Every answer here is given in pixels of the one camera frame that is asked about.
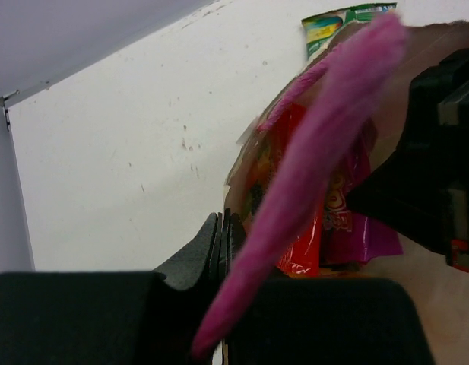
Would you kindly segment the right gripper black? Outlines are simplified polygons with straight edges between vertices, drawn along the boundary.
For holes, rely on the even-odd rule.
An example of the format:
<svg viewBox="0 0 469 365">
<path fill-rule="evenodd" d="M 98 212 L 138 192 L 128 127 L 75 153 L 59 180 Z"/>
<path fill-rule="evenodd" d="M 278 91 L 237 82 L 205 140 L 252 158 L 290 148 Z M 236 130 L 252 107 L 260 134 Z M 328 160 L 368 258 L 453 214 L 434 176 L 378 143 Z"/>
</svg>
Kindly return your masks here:
<svg viewBox="0 0 469 365">
<path fill-rule="evenodd" d="M 412 80 L 395 151 L 347 203 L 469 272 L 469 48 Z"/>
</svg>

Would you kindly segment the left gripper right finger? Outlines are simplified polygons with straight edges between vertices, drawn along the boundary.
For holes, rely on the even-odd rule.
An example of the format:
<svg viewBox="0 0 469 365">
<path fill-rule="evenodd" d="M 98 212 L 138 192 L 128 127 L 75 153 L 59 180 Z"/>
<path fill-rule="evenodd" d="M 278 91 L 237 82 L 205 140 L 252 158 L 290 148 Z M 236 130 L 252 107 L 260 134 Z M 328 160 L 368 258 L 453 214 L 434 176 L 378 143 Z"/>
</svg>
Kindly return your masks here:
<svg viewBox="0 0 469 365">
<path fill-rule="evenodd" d="M 384 278 L 273 275 L 223 342 L 225 364 L 432 364 L 407 291 Z"/>
</svg>

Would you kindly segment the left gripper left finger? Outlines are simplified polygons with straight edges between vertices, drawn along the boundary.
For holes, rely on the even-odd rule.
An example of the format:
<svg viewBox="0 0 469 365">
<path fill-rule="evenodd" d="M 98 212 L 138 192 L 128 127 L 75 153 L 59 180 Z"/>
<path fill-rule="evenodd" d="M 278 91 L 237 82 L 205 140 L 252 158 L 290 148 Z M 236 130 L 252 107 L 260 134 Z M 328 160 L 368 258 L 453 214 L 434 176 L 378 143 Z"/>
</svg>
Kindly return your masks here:
<svg viewBox="0 0 469 365">
<path fill-rule="evenodd" d="M 222 220 L 151 271 L 0 274 L 0 364 L 188 364 Z"/>
</svg>

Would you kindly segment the red snack bag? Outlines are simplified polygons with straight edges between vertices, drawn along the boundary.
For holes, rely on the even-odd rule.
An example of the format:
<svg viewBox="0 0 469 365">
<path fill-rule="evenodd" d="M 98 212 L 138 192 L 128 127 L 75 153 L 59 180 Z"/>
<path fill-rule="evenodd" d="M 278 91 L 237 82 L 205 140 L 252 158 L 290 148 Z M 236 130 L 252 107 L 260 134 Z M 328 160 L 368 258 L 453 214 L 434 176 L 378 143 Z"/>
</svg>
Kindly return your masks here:
<svg viewBox="0 0 469 365">
<path fill-rule="evenodd" d="M 306 113 L 299 104 L 292 103 L 282 112 L 265 136 L 261 149 L 250 168 L 245 212 L 254 217 L 272 178 L 283 160 L 287 145 Z M 322 241 L 323 205 L 310 215 L 310 225 L 290 244 L 277 262 L 277 267 L 292 278 L 318 276 Z"/>
</svg>

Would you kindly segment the purple snack bag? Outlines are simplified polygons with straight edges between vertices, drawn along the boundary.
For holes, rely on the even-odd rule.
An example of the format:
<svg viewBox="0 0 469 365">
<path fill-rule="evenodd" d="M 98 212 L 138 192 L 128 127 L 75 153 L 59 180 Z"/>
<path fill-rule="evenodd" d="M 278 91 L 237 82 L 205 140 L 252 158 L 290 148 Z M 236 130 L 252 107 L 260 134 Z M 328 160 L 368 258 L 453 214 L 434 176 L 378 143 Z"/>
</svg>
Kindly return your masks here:
<svg viewBox="0 0 469 365">
<path fill-rule="evenodd" d="M 362 132 L 331 174 L 325 196 L 321 261 L 329 265 L 367 263 L 403 253 L 398 234 L 376 219 L 351 211 L 348 193 L 372 172 L 369 155 L 376 132 Z"/>
</svg>

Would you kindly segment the paper bag with pink handles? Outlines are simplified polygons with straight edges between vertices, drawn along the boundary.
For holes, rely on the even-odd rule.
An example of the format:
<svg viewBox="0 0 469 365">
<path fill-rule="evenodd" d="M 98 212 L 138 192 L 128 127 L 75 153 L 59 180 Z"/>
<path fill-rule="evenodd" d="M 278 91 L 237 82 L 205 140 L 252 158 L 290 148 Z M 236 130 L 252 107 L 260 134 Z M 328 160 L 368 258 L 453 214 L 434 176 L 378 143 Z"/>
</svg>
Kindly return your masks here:
<svg viewBox="0 0 469 365">
<path fill-rule="evenodd" d="M 469 46 L 469 22 L 406 27 L 395 11 L 351 27 L 294 78 L 261 116 L 267 130 L 313 87 L 318 93 L 296 130 L 227 279 L 192 342 L 205 358 L 239 321 L 273 264 L 309 223 L 328 177 L 377 111 L 385 86 L 405 59 L 433 61 Z"/>
</svg>

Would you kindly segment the green chips bag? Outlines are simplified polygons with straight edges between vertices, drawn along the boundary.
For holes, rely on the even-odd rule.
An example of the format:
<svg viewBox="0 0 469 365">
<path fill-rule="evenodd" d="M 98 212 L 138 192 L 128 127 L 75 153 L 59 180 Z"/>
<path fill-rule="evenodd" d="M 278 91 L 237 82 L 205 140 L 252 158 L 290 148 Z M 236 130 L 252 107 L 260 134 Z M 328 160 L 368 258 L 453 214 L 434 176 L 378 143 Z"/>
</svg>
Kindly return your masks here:
<svg viewBox="0 0 469 365">
<path fill-rule="evenodd" d="M 351 22 L 370 22 L 376 15 L 397 7 L 397 2 L 354 5 L 306 17 L 301 24 L 306 36 L 306 55 L 311 62 L 328 48 L 332 39 Z"/>
</svg>

